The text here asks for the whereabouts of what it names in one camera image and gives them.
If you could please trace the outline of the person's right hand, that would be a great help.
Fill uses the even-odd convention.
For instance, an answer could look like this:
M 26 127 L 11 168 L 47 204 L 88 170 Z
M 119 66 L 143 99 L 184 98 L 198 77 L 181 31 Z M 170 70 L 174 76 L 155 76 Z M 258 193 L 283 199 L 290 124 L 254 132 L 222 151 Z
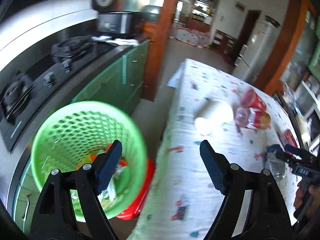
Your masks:
M 310 185 L 309 186 L 309 193 L 310 193 L 310 196 L 313 197 L 313 202 L 310 205 L 308 211 L 306 211 L 305 215 L 306 215 L 306 217 L 311 218 L 319 207 L 319 203 L 320 203 L 319 186 Z M 293 204 L 295 209 L 298 209 L 301 206 L 302 202 L 303 202 L 303 192 L 302 192 L 302 182 L 300 181 L 298 183 L 298 190 L 296 191 L 296 197 L 295 197 L 295 201 Z

